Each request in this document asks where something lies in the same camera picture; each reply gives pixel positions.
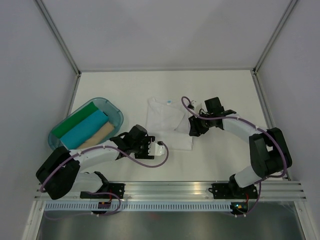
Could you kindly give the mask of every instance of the gray floor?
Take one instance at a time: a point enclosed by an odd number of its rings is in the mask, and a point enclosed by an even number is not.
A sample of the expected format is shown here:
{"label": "gray floor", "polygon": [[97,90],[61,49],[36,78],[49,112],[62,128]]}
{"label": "gray floor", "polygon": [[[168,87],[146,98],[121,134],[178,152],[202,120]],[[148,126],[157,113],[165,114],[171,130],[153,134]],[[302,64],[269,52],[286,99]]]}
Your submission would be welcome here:
{"label": "gray floor", "polygon": [[[76,212],[48,212],[63,217]],[[260,203],[246,218],[220,212],[120,212],[111,216],[43,219],[39,240],[301,240],[295,210]]]}

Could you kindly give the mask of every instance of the folded cloth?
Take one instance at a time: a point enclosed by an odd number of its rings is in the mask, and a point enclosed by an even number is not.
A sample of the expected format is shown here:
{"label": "folded cloth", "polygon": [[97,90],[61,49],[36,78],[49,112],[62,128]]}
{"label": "folded cloth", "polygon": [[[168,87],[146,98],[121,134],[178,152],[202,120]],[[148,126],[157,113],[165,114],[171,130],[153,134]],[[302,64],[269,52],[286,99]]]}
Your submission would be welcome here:
{"label": "folded cloth", "polygon": [[180,101],[149,98],[146,130],[161,136],[170,149],[192,150],[188,111]]}
{"label": "folded cloth", "polygon": [[60,140],[67,149],[76,149],[91,138],[108,120],[107,115],[97,110],[63,135]]}
{"label": "folded cloth", "polygon": [[93,102],[83,107],[81,110],[74,113],[72,116],[65,119],[58,127],[52,130],[52,134],[60,139],[63,135],[69,132],[74,126],[81,123],[88,116],[97,111],[98,108]]}
{"label": "folded cloth", "polygon": [[105,123],[92,137],[82,143],[77,149],[85,149],[99,144],[109,133],[115,129],[109,121]]}

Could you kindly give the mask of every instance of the rolled towel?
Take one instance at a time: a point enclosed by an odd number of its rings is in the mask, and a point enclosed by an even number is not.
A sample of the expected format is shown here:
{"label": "rolled towel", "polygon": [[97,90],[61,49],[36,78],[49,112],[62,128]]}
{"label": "rolled towel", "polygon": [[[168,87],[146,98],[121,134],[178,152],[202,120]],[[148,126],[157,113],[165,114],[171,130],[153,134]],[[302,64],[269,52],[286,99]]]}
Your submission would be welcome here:
{"label": "rolled towel", "polygon": [[91,138],[108,120],[107,115],[97,110],[63,135],[60,140],[67,149],[76,149]]}
{"label": "rolled towel", "polygon": [[72,116],[65,119],[58,127],[52,130],[52,134],[55,135],[58,139],[64,136],[69,132],[73,127],[81,123],[84,119],[89,117],[95,111],[99,110],[93,102],[90,102],[81,110],[77,111]]}
{"label": "rolled towel", "polygon": [[109,133],[115,129],[109,121],[104,124],[99,131],[97,131],[92,137],[81,144],[77,149],[85,149],[99,144]]}

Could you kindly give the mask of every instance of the white wall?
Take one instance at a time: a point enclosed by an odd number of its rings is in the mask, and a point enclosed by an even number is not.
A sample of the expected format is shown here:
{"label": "white wall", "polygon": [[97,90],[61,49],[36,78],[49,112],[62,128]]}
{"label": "white wall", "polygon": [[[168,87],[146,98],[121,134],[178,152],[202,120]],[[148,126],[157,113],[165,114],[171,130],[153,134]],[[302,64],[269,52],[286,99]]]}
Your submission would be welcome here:
{"label": "white wall", "polygon": [[253,68],[289,0],[44,0],[80,70]]}
{"label": "white wall", "polygon": [[320,226],[320,1],[300,1],[259,72],[272,116]]}
{"label": "white wall", "polygon": [[75,74],[32,0],[0,2],[0,239],[21,238]]}

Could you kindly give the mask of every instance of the beige rolled towel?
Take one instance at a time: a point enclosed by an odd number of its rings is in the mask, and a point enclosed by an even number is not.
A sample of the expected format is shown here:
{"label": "beige rolled towel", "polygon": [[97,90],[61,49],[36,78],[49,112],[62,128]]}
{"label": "beige rolled towel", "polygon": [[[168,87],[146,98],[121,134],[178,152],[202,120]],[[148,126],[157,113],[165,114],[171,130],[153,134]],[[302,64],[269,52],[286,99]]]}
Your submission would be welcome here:
{"label": "beige rolled towel", "polygon": [[91,138],[82,143],[77,149],[85,149],[99,144],[115,127],[110,123],[105,123]]}

